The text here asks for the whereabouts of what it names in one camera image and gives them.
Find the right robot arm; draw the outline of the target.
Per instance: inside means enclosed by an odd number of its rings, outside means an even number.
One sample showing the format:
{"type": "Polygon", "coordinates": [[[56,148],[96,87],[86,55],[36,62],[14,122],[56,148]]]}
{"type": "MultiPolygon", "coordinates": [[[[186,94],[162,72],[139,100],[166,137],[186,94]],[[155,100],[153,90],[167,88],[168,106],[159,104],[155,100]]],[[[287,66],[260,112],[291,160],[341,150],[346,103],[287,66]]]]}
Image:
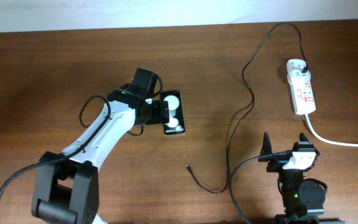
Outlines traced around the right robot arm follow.
{"type": "Polygon", "coordinates": [[[272,151],[269,135],[264,134],[261,158],[259,162],[267,163],[268,173],[277,173],[277,187],[283,201],[283,214],[275,216],[275,223],[344,223],[338,218],[324,218],[324,202],[328,186],[324,182],[306,178],[305,173],[314,167],[320,152],[304,133],[292,149],[272,151]]]}

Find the black Galaxy smartphone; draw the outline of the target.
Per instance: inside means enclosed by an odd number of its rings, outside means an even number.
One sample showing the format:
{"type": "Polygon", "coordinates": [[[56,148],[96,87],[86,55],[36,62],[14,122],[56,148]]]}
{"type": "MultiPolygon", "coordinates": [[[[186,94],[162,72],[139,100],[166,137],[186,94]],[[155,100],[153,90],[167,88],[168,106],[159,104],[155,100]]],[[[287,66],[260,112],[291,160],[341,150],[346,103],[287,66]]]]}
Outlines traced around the black Galaxy smartphone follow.
{"type": "Polygon", "coordinates": [[[179,90],[161,92],[161,100],[168,103],[169,122],[163,125],[164,135],[185,134],[185,120],[179,90]]]}

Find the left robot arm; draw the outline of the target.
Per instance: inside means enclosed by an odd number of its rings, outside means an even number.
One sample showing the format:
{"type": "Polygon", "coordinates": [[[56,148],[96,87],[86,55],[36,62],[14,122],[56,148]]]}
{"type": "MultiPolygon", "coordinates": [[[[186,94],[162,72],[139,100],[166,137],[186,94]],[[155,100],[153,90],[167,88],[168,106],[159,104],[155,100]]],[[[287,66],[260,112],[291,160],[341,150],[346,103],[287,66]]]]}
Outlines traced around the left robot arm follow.
{"type": "Polygon", "coordinates": [[[125,83],[101,99],[103,108],[85,132],[56,154],[39,160],[31,214],[46,223],[103,223],[98,215],[102,164],[125,134],[139,125],[168,122],[168,104],[156,100],[162,79],[138,68],[125,83]]]}

